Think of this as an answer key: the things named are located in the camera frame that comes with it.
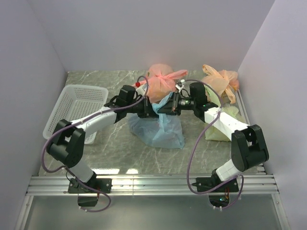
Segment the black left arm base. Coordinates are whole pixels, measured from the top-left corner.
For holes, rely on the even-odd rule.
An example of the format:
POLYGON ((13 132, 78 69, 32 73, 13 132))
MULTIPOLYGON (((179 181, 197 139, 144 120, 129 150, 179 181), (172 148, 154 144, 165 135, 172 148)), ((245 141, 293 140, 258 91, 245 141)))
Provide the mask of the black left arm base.
POLYGON ((105 196, 108 204, 103 210, 111 205, 111 198, 108 194, 111 192, 111 178, 94 178, 87 183, 82 183, 76 178, 71 178, 68 186, 68 194, 78 195, 78 206, 83 210, 95 207, 100 197, 105 196))

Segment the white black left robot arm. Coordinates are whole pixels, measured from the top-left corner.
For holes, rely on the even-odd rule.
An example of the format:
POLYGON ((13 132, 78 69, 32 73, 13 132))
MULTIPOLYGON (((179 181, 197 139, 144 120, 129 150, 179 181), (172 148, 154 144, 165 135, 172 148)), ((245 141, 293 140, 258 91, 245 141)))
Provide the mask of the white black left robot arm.
POLYGON ((154 115, 148 90, 148 84, 140 85, 139 82, 135 86, 124 85, 117 96, 93 114, 72 122, 60 120, 42 153, 60 161, 83 191, 90 193, 100 189, 96 173, 82 160, 85 139, 129 113, 144 118, 154 115))

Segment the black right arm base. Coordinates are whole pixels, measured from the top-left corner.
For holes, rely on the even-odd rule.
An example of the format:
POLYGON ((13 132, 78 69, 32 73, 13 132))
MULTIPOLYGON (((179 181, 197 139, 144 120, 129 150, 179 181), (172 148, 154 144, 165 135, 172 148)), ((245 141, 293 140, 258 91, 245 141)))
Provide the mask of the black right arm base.
MULTIPOLYGON (((218 176, 211 175, 211 177, 197 177, 196 182, 192 183, 192 186, 196 187, 197 192, 206 192, 221 183, 218 176)), ((209 195, 209 202, 213 208, 223 209, 230 205, 230 193, 239 191, 237 179, 232 179, 212 191, 213 195, 209 195)))

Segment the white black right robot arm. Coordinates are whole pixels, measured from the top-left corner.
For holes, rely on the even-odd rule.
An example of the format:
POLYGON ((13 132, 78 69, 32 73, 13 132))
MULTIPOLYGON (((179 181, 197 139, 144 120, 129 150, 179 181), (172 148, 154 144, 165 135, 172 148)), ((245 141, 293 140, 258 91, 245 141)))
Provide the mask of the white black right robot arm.
POLYGON ((269 159, 260 126, 240 122, 222 111, 221 104, 208 101, 206 90, 211 86, 200 80, 191 80, 189 97, 181 95, 182 83, 176 87, 177 91, 157 110, 159 114, 180 115, 183 110, 192 111, 208 128, 218 129, 231 141, 231 158, 212 172, 207 185, 209 191, 223 191, 230 180, 269 159))

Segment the blue printed plastic bag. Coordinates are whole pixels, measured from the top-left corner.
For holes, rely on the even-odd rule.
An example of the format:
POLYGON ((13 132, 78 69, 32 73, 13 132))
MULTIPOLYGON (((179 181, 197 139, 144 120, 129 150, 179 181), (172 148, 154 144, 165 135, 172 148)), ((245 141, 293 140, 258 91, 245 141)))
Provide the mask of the blue printed plastic bag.
POLYGON ((140 118, 136 114, 128 116, 129 131, 150 147, 182 149, 185 145, 180 118, 176 115, 158 113, 171 96, 172 92, 159 103, 152 104, 157 118, 140 118))

